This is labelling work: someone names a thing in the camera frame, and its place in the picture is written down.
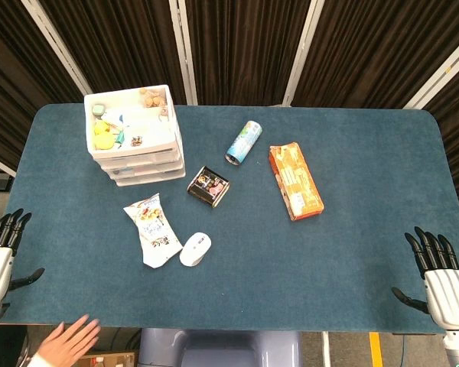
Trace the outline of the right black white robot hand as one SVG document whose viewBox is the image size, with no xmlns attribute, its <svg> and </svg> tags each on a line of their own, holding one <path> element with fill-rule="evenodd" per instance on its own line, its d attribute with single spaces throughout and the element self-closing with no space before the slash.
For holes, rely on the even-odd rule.
<svg viewBox="0 0 459 367">
<path fill-rule="evenodd" d="M 405 239 L 423 280 L 426 300 L 414 299 L 397 287 L 391 291 L 401 303 L 429 315 L 443 330 L 459 330 L 459 262 L 454 247 L 442 234 L 418 226 L 414 230 Z"/>
</svg>

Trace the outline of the bare human hand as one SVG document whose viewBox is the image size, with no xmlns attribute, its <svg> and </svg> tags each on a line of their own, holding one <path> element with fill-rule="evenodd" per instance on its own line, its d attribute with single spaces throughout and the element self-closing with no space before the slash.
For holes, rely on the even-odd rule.
<svg viewBox="0 0 459 367">
<path fill-rule="evenodd" d="M 95 346 L 100 330 L 99 320 L 89 321 L 88 314 L 69 327 L 61 323 L 40 344 L 35 355 L 50 366 L 72 366 Z"/>
</svg>

